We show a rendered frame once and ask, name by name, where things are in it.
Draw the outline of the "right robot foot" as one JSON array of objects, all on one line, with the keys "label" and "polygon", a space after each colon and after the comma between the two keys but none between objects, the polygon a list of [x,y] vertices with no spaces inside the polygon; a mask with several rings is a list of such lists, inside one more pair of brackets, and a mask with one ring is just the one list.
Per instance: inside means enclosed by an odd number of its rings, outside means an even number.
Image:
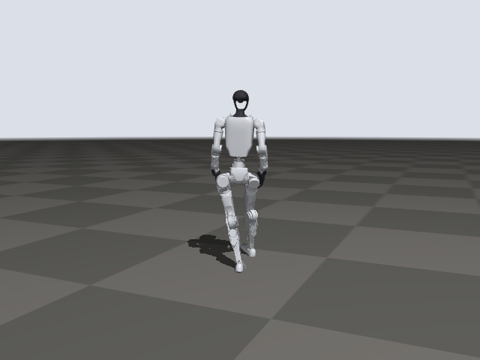
[{"label": "right robot foot", "polygon": [[257,253],[256,253],[256,250],[255,250],[254,248],[252,249],[252,247],[251,247],[250,249],[248,249],[247,246],[248,246],[247,244],[241,243],[240,248],[241,248],[243,251],[245,251],[250,257],[255,257],[256,254],[257,254]]}]

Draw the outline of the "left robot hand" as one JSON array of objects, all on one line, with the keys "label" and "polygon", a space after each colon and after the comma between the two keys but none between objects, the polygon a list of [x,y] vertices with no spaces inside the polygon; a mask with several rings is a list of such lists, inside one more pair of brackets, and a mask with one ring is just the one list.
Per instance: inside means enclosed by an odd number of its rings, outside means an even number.
[{"label": "left robot hand", "polygon": [[215,176],[215,181],[216,181],[216,178],[220,175],[221,171],[219,171],[218,173],[215,173],[215,171],[212,169],[211,172],[213,176]]}]

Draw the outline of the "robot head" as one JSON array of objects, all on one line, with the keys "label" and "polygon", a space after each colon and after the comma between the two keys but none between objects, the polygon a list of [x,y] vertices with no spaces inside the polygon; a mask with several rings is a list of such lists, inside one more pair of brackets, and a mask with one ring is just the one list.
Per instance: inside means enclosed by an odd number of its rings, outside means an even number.
[{"label": "robot head", "polygon": [[[248,101],[249,101],[248,93],[243,90],[238,90],[234,93],[232,99],[234,101],[235,108],[236,108],[236,113],[235,115],[233,115],[233,117],[248,117],[245,115],[245,110],[248,107]],[[236,106],[236,101],[238,101],[239,103],[242,103],[243,101],[247,101],[245,108],[238,109],[238,107]]]}]

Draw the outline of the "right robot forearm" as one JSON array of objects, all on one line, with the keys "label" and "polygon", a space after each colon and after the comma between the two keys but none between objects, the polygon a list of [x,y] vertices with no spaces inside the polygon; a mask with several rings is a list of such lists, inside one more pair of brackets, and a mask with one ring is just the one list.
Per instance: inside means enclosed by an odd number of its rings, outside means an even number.
[{"label": "right robot forearm", "polygon": [[265,152],[266,154],[260,154],[259,155],[259,172],[261,175],[263,174],[264,171],[268,171],[268,152],[267,152],[267,147],[265,146]]}]

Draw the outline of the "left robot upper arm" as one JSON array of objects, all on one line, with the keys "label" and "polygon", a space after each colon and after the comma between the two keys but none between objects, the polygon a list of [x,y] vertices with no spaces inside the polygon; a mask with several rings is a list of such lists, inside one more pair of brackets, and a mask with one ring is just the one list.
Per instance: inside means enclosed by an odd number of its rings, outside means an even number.
[{"label": "left robot upper arm", "polygon": [[225,128],[225,120],[226,118],[218,118],[215,121],[212,152],[221,153],[222,151],[221,139],[224,132],[222,129]]}]

